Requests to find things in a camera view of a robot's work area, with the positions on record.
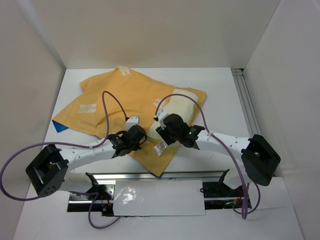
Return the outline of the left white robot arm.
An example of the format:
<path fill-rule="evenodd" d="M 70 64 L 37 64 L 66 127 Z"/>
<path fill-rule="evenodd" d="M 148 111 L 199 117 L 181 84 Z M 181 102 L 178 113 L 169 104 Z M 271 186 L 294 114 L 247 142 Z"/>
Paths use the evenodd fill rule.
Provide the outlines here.
<path fill-rule="evenodd" d="M 56 191 L 66 191 L 80 192 L 86 199 L 92 200 L 99 193 L 97 182 L 90 173 L 73 173 L 72 170 L 140 150 L 146 139 L 146 131 L 136 124 L 129 130 L 110 134 L 106 140 L 98 141 L 97 148 L 92 145 L 89 148 L 57 148 L 50 144 L 40 151 L 25 171 L 40 198 Z"/>

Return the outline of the orange pillowcase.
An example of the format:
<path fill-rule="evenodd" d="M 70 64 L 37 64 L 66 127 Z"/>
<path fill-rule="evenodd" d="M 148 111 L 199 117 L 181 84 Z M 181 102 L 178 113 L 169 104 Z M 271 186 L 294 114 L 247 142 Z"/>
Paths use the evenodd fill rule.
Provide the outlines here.
<path fill-rule="evenodd" d="M 199 113 L 194 101 L 202 106 L 207 96 L 205 91 L 166 84 L 124 66 L 91 76 L 79 85 L 82 94 L 52 119 L 56 131 L 72 129 L 102 139 L 107 132 L 122 131 L 125 116 L 138 116 L 148 141 L 130 155 L 156 176 L 164 172 L 179 149 L 176 142 L 156 155 L 154 146 L 161 140 L 156 132 L 159 123 L 154 121 L 156 108 L 178 114 L 192 124 Z"/>

